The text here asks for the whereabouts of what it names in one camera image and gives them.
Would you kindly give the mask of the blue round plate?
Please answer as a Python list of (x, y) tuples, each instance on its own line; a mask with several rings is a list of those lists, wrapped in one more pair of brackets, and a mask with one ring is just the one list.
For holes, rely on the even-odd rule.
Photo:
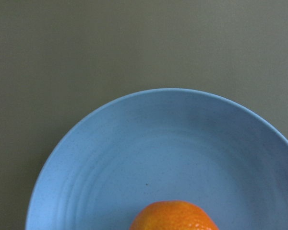
[(147, 205), (185, 200), (221, 230), (288, 230), (288, 140), (223, 97), (154, 89), (90, 113), (34, 187), (27, 230), (126, 230)]

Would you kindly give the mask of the orange fruit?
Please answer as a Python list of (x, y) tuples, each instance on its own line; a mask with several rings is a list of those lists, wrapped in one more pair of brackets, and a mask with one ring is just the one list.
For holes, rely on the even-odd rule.
[(217, 230), (200, 207), (186, 201), (159, 201), (141, 210), (131, 230)]

